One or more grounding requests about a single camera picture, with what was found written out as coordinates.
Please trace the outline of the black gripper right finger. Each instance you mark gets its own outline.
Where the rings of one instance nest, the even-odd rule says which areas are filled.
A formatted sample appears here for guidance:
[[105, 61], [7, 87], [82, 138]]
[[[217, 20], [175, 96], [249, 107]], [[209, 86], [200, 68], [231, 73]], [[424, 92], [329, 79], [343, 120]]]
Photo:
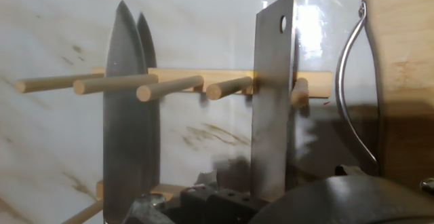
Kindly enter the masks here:
[[365, 172], [358, 166], [339, 165], [335, 167], [334, 174], [336, 176], [360, 176], [365, 175]]

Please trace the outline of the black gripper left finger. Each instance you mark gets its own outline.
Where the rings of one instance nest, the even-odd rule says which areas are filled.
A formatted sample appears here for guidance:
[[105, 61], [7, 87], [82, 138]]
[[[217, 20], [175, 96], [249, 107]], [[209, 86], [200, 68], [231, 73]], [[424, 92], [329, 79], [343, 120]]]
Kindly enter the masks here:
[[125, 224], [222, 224], [249, 223], [267, 201], [246, 193], [223, 189], [218, 173], [201, 173], [190, 187], [160, 184], [137, 198], [128, 210]]

